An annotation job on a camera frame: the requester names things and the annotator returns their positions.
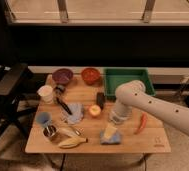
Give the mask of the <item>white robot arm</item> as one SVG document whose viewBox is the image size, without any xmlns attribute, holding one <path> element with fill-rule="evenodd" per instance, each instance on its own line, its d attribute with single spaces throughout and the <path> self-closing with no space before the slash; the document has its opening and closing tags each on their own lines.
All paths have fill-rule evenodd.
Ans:
<svg viewBox="0 0 189 171">
<path fill-rule="evenodd" d="M 128 119 L 129 110 L 135 107 L 189 136 L 189 108 L 152 97 L 145 90 L 144 83 L 139 80 L 119 85 L 109 119 L 114 124 L 122 124 Z"/>
</svg>

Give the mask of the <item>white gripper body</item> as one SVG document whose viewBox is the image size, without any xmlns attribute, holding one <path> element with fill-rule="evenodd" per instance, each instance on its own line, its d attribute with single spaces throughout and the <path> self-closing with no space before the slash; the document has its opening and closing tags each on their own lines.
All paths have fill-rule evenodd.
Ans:
<svg viewBox="0 0 189 171">
<path fill-rule="evenodd" d="M 129 119 L 132 108 L 116 100 L 109 113 L 109 120 L 114 124 L 122 124 Z"/>
</svg>

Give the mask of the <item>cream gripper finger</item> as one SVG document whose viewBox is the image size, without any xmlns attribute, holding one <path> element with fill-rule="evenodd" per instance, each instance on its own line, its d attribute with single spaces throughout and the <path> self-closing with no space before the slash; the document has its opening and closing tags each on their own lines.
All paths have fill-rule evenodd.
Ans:
<svg viewBox="0 0 189 171">
<path fill-rule="evenodd" d="M 104 131 L 103 137 L 105 139 L 110 139 L 116 133 L 116 131 L 117 128 L 113 124 L 108 124 Z"/>
</svg>

